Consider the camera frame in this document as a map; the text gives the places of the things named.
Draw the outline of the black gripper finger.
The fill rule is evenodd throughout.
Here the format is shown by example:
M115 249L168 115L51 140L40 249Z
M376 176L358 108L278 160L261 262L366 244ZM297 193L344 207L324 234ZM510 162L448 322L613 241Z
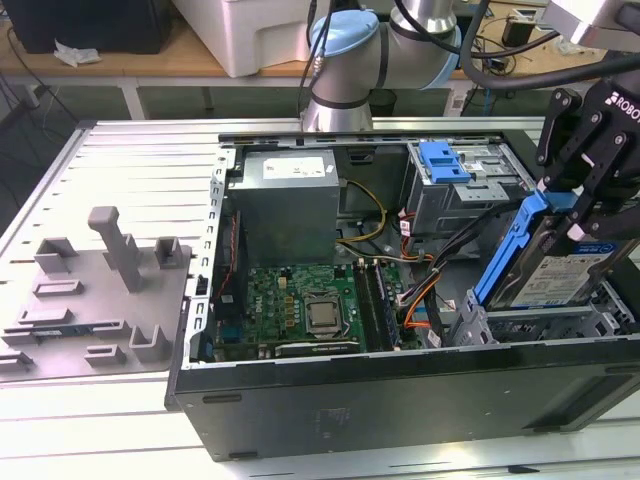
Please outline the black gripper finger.
M602 107L590 108L572 89L552 93L536 152L536 164L543 169L540 189L567 192L583 183L590 166L581 155L602 130L606 116Z
M637 240L639 202L627 203L639 192L639 146L636 136L618 132L601 138L581 159L590 167L583 192L570 215L568 237L582 240Z

